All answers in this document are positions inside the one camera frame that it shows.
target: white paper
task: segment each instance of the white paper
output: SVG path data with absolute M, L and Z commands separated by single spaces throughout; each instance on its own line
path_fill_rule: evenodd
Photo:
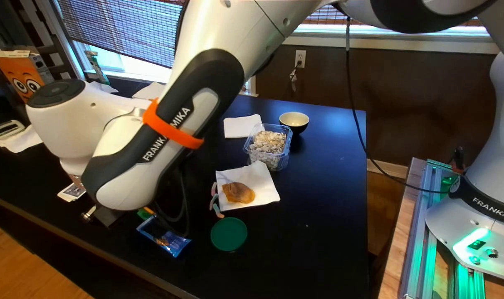
M 261 126 L 257 131 L 264 131 L 262 119 L 259 114 L 224 117 L 222 134 L 224 137 L 247 137 L 257 126 Z
M 229 202 L 222 192 L 222 184 L 242 182 L 254 190 L 251 202 Z M 241 209 L 249 205 L 264 205 L 279 200 L 279 192 L 274 187 L 267 165 L 262 160 L 254 160 L 249 165 L 216 170 L 217 202 L 221 210 Z
M 0 139 L 0 145 L 6 147 L 11 152 L 19 152 L 26 147 L 31 147 L 34 144 L 41 142 L 39 136 L 36 134 L 36 131 L 33 129 L 33 126 L 26 126 L 23 131 L 19 131 L 18 134 L 13 134 L 6 139 Z

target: black cable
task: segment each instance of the black cable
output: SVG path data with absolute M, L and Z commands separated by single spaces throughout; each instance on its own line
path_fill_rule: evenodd
M 181 235 L 187 235 L 189 234 L 189 229 L 191 229 L 191 220 L 189 220 L 189 200 L 187 200 L 187 194 L 186 194 L 186 182 L 184 182 L 184 174 L 181 170 L 181 164 L 176 164 L 174 169 L 172 169 L 176 179 L 177 179 L 177 184 L 179 184 L 179 192 L 181 192 L 181 205 L 179 205 L 179 210 L 176 215 L 169 215 L 167 212 L 162 210 L 162 207 L 159 205 L 159 202 L 152 202 L 154 204 L 154 209 L 156 209 L 156 214 L 157 214 L 157 220 L 166 225 L 169 230 L 174 230 Z M 179 220 L 182 220 L 184 217 L 184 227 L 182 229 L 177 229 L 176 224 Z
M 365 157 L 370 160 L 370 164 L 374 164 L 379 172 L 382 175 L 385 175 L 387 179 L 404 185 L 404 187 L 412 187 L 412 189 L 417 189 L 417 190 L 422 190 L 422 192 L 439 192 L 439 194 L 447 194 L 449 190 L 435 190 L 435 189 L 424 189 L 424 187 L 419 187 L 419 185 L 414 185 L 414 184 L 409 184 L 395 175 L 390 175 L 389 172 L 385 172 L 379 162 L 375 162 L 369 150 L 367 150 L 367 145 L 364 142 L 364 137 L 362 137 L 362 132 L 360 132 L 360 124 L 359 124 L 359 119 L 357 119 L 357 114 L 355 114 L 355 107 L 354 107 L 354 94 L 352 94 L 352 79 L 350 79 L 350 56 L 349 56 L 349 51 L 350 51 L 350 44 L 349 44 L 349 39 L 350 39 L 350 16 L 347 16 L 347 21 L 345 21 L 345 79 L 347 79 L 347 99 L 349 99 L 349 104 L 350 104 L 350 112 L 352 112 L 352 117 L 354 117 L 354 124 L 355 124 L 355 132 L 357 132 L 357 139 L 365 152 Z

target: food item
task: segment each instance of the food item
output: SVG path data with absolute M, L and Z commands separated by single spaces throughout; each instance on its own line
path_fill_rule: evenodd
M 251 202 L 254 199 L 254 190 L 242 182 L 234 180 L 221 187 L 229 202 Z
M 285 134 L 277 131 L 261 131 L 254 134 L 249 144 L 249 159 L 262 160 L 269 169 L 277 169 L 282 157 L 282 147 L 285 142 Z

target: green disc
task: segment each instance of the green disc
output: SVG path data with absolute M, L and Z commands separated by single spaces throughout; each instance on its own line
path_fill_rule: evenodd
M 211 227 L 211 242 L 219 250 L 232 252 L 247 239 L 247 225 L 237 217 L 224 217 Z

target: orange band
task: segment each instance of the orange band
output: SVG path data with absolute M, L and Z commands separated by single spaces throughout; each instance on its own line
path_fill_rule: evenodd
M 147 124 L 152 131 L 156 131 L 157 134 L 184 145 L 189 149 L 197 149 L 202 144 L 202 139 L 197 139 L 171 124 L 167 124 L 166 121 L 162 121 L 157 114 L 156 114 L 156 106 L 157 101 L 151 101 L 151 104 L 147 106 L 147 109 L 142 114 L 142 121 L 144 124 Z

